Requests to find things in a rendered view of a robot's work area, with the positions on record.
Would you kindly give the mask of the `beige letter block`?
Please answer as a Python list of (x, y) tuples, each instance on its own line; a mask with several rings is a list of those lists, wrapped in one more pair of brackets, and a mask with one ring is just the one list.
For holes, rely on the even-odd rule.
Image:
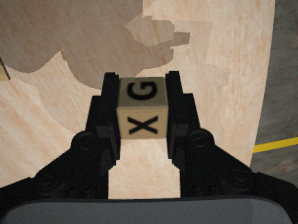
[(116, 110), (121, 139), (165, 139), (168, 121), (165, 78), (120, 78)]

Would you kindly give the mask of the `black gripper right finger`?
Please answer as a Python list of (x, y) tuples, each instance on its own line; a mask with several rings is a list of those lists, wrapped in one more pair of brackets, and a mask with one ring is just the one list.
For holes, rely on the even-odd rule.
[(298, 188), (290, 182), (252, 172), (215, 145), (211, 132), (200, 127), (193, 94), (183, 93), (179, 71), (166, 73), (165, 82), (167, 153), (179, 169), (180, 197), (231, 194), (264, 197), (282, 206), (292, 223), (298, 224)]

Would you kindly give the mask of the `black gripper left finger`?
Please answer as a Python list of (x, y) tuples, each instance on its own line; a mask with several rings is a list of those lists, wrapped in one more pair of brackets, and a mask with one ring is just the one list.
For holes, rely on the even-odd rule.
[(91, 98), (85, 130), (72, 138), (70, 149), (35, 177), (0, 188), (0, 220), (13, 206), (35, 199), (108, 199), (108, 171), (121, 149), (118, 88), (119, 75), (106, 72), (101, 95)]

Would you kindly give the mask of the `tan flat mat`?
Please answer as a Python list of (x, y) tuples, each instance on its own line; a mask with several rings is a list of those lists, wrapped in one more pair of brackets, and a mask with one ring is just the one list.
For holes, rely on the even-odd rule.
[(5, 65), (0, 57), (0, 81), (9, 81), (11, 78), (5, 68)]

